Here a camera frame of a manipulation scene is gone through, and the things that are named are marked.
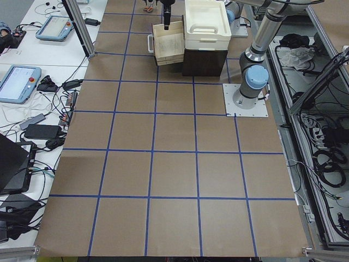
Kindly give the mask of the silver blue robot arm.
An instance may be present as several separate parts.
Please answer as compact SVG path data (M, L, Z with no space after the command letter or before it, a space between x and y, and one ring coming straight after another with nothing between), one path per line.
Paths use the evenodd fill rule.
M252 109L258 101L258 95L267 85L269 74L261 63L269 44L274 39L286 17L304 10L310 1L236 1L239 5L247 4L266 8L267 11L258 28L252 44L240 56L242 84L233 95L234 104L241 109Z

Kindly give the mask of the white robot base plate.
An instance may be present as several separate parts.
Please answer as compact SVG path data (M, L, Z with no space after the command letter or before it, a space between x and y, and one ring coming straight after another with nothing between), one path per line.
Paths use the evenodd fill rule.
M240 93L240 84L223 84L227 117L268 117L266 101L261 91L257 98L246 98Z

